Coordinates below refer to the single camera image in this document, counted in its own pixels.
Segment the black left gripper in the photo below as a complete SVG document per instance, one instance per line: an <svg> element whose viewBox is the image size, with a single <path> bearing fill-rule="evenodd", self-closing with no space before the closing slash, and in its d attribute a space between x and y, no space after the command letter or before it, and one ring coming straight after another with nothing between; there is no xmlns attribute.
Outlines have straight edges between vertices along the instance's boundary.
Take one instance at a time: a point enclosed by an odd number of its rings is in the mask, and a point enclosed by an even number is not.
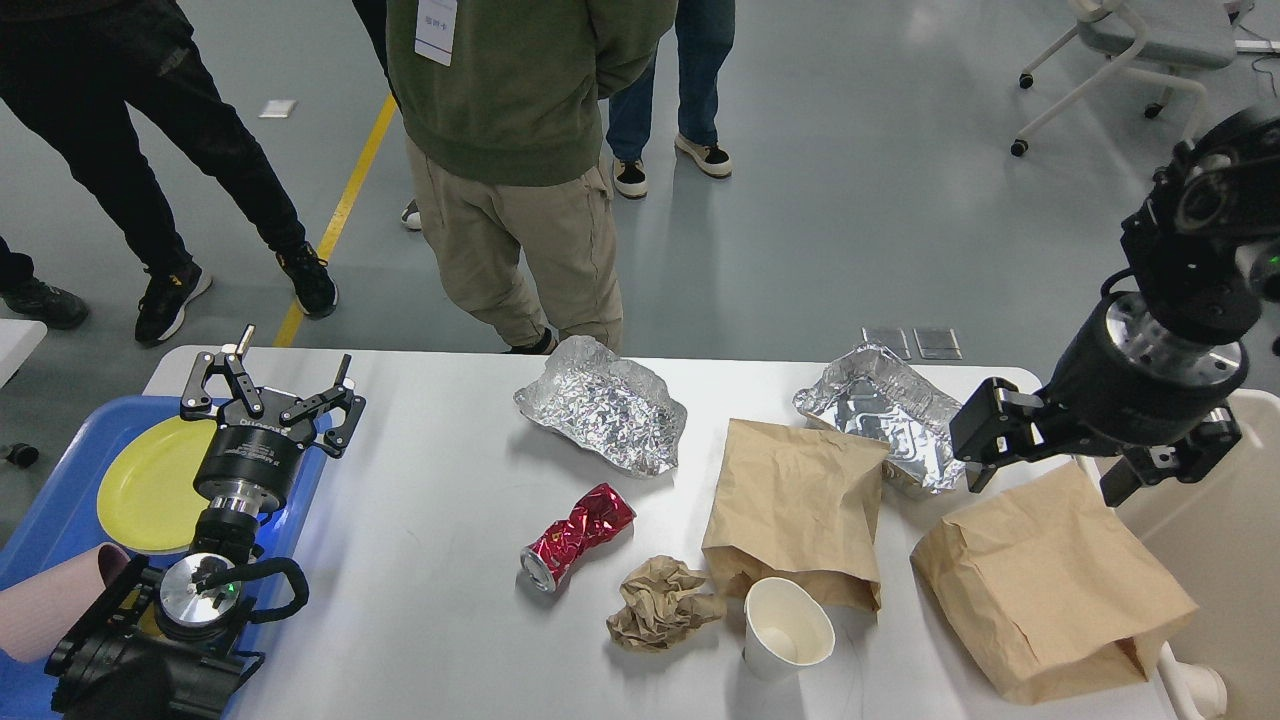
<svg viewBox="0 0 1280 720"><path fill-rule="evenodd" d="M344 455L366 398L355 392L355 383L347 377L352 356L344 354L330 389L298 398L280 411L282 427L257 421L265 413L265 402L242 364L255 332L256 325L247 325L237 345L224 345L216 354L200 354L195 359L179 416L184 421L214 419L216 414L205 386L214 375L227 382L230 398L243 404L255 420L218 421L193 488L211 503L219 497L241 497L250 501L252 512L273 512L287 505L306 446L319 447L334 459ZM342 423L319 436L314 421L333 410L343 413Z"/></svg>

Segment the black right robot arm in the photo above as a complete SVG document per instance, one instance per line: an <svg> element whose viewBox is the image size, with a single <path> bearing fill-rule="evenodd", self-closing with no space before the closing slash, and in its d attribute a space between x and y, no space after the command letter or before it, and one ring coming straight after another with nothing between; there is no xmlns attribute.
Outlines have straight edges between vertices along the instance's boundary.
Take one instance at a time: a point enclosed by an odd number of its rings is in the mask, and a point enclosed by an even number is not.
<svg viewBox="0 0 1280 720"><path fill-rule="evenodd" d="M1123 222L1135 290L1101 288L1050 382L1025 395L983 380L951 420L969 482L1061 454L1115 457L1116 507L1142 487L1204 479L1240 439L1228 396L1247 377L1242 338L1277 301L1277 105L1242 110L1180 142L1142 206Z"/></svg>

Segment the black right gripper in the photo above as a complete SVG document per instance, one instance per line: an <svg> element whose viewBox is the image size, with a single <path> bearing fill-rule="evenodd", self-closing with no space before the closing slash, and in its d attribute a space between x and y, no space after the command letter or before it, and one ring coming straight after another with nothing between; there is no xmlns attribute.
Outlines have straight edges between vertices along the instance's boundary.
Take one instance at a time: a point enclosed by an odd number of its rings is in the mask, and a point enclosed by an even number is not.
<svg viewBox="0 0 1280 720"><path fill-rule="evenodd" d="M1101 477L1107 507L1165 477L1203 479L1240 432L1226 398L1247 377L1242 343L1198 345L1161 325L1134 292L1103 297L1068 346L1050 383L1025 395L983 380L950 421L955 459L980 493L1012 462L1046 456L1036 439L1093 456L1120 455Z"/></svg>

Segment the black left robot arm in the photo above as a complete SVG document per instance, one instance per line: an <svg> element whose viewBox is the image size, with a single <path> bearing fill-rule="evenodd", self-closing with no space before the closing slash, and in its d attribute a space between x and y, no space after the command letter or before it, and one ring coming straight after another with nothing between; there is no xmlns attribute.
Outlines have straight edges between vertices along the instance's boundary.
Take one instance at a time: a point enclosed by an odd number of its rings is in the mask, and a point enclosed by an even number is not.
<svg viewBox="0 0 1280 720"><path fill-rule="evenodd" d="M307 450L344 454L366 401L349 355L308 397L256 386L243 366L252 337L247 325L237 345L200 354L180 397L180 419L216 425L193 479L207 507L186 552L168 568L132 559L45 664L67 719L101 717L134 692L155 698L146 719L219 719L265 660L239 648L244 630L308 602L300 565L264 556L259 518L287 506Z"/></svg>

